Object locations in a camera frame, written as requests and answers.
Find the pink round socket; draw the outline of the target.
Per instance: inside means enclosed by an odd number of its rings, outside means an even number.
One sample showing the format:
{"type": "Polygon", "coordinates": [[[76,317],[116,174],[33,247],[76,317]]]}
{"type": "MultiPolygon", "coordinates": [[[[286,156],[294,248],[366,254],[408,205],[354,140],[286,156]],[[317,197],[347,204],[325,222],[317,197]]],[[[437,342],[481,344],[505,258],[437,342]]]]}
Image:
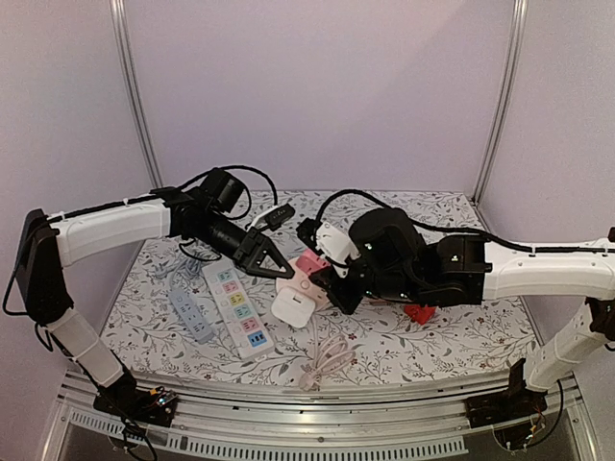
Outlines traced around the pink round socket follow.
{"type": "Polygon", "coordinates": [[[296,267],[295,262],[298,257],[291,258],[289,260],[290,265],[295,271],[295,275],[292,279],[277,279],[276,280],[276,292],[279,293],[282,288],[290,287],[297,291],[306,294],[316,300],[316,309],[322,310],[329,304],[326,292],[314,284],[304,272],[296,267]]]}

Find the pink heart adapter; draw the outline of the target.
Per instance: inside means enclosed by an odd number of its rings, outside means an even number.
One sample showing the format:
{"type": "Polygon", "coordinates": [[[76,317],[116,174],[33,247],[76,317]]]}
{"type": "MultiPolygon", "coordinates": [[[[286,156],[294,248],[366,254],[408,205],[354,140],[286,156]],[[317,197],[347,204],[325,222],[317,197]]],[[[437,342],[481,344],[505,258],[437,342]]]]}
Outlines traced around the pink heart adapter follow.
{"type": "Polygon", "coordinates": [[[304,250],[297,258],[295,262],[296,267],[304,272],[307,276],[310,276],[316,272],[319,272],[327,267],[330,267],[330,263],[317,255],[310,249],[304,250]]]}

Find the white adapter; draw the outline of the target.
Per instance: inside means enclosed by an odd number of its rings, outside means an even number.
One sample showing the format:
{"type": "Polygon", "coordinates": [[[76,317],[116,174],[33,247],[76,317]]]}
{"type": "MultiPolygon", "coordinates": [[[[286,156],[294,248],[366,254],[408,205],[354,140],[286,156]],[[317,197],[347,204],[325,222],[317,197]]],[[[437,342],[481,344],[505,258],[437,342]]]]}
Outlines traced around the white adapter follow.
{"type": "Polygon", "coordinates": [[[282,288],[271,305],[272,315],[294,328],[304,328],[315,310],[316,300],[290,287],[282,288]]]}

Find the red cube socket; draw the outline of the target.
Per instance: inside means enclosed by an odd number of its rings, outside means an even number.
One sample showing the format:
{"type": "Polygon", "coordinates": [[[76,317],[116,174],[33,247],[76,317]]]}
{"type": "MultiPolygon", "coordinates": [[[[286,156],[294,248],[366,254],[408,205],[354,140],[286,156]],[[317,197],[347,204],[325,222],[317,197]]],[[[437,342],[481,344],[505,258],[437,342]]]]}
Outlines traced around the red cube socket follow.
{"type": "Polygon", "coordinates": [[[436,307],[420,304],[406,304],[404,313],[409,319],[418,325],[426,324],[435,314],[436,307]]]}

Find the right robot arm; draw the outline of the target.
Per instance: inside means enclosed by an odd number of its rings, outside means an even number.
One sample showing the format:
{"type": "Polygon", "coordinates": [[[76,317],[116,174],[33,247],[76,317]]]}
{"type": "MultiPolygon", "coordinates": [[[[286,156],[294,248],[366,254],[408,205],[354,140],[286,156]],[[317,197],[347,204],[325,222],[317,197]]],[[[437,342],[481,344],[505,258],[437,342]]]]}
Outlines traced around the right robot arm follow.
{"type": "Polygon", "coordinates": [[[544,411],[557,381],[614,340],[614,240],[570,245],[509,242],[485,230],[445,228],[428,243],[426,225],[376,202],[347,231],[322,214],[302,221],[299,239],[327,260],[311,280],[346,314],[364,299],[421,306],[479,305],[523,296],[581,296],[573,319],[518,360],[507,387],[464,403],[471,427],[544,411]]]}

